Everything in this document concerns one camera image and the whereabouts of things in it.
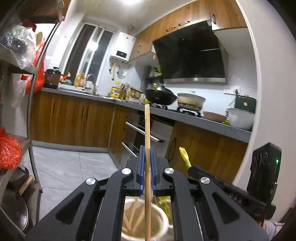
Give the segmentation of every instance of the ceiling light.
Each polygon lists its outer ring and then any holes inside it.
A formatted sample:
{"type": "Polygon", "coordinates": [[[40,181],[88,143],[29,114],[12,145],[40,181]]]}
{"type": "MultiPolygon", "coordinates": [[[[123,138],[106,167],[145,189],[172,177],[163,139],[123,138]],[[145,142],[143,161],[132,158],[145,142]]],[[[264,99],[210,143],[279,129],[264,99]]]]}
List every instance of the ceiling light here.
{"type": "Polygon", "coordinates": [[[139,2],[141,2],[142,0],[122,0],[122,2],[126,5],[134,5],[137,4],[139,2]]]}
{"type": "Polygon", "coordinates": [[[99,44],[94,42],[94,41],[90,41],[88,44],[87,44],[87,48],[89,48],[90,50],[93,50],[93,51],[96,51],[99,47],[99,44]]]}

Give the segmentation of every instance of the oven handle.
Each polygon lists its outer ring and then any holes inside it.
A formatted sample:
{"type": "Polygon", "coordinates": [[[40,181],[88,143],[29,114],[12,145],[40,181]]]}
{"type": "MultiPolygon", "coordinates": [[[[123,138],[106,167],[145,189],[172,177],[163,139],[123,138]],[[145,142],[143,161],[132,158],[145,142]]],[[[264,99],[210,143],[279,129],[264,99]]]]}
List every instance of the oven handle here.
{"type": "MultiPolygon", "coordinates": [[[[145,135],[145,132],[144,131],[142,131],[138,127],[134,126],[133,124],[131,124],[131,123],[129,123],[129,122],[126,121],[126,125],[128,125],[131,128],[133,128],[134,130],[136,130],[137,132],[141,133],[142,135],[145,135]]],[[[157,139],[156,137],[154,137],[152,135],[150,135],[150,139],[152,141],[155,141],[155,142],[160,142],[160,143],[163,143],[164,142],[164,140],[159,140],[159,139],[157,139]]]]}
{"type": "Polygon", "coordinates": [[[128,146],[126,144],[124,144],[123,142],[121,144],[133,157],[137,157],[137,155],[135,153],[133,153],[133,151],[130,148],[128,148],[128,146]]]}

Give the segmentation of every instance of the yellow spatula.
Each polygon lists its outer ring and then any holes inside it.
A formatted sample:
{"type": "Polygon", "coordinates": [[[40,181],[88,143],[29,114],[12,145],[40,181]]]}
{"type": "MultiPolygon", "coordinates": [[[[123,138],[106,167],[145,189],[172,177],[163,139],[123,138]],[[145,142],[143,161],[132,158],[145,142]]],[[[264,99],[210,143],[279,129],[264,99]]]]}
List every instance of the yellow spatula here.
{"type": "Polygon", "coordinates": [[[186,168],[188,170],[191,167],[188,154],[187,154],[187,152],[186,152],[186,150],[185,150],[184,147],[179,147],[179,151],[180,151],[181,157],[183,158],[183,160],[186,163],[186,168]]]}

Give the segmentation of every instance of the green appliance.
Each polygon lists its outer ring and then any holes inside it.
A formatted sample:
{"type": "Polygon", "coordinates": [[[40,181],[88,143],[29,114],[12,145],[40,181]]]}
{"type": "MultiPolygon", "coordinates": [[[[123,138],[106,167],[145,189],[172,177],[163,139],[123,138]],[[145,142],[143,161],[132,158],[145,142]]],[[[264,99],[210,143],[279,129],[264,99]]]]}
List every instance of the green appliance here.
{"type": "Polygon", "coordinates": [[[237,95],[235,98],[236,109],[246,110],[255,114],[257,100],[249,96],[237,95]]]}

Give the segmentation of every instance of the window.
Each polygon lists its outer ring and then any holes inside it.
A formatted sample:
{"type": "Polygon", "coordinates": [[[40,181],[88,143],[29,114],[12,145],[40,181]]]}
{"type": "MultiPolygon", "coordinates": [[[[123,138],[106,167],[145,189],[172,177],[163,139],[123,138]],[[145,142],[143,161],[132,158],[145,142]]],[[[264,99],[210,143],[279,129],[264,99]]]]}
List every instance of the window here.
{"type": "Polygon", "coordinates": [[[84,73],[85,77],[90,75],[88,80],[96,83],[112,35],[113,32],[105,28],[88,23],[83,24],[65,68],[65,73],[71,73],[69,79],[72,84],[78,73],[84,73]]]}

